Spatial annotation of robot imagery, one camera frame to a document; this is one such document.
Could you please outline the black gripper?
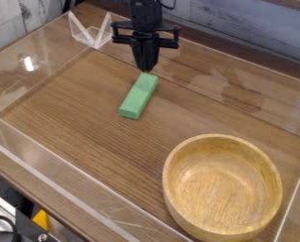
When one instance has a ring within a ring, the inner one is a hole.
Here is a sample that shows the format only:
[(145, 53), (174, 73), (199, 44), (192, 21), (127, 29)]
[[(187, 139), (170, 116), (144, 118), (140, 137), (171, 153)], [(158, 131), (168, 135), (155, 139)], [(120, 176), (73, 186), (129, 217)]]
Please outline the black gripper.
[(163, 0), (129, 0), (129, 21), (113, 22), (113, 42), (131, 44), (133, 57), (141, 71), (147, 70), (144, 63), (144, 47), (133, 40), (153, 41), (148, 48), (148, 71), (159, 63), (160, 47), (178, 49), (180, 47), (180, 26), (167, 24), (163, 9), (175, 9), (176, 5), (167, 5)]

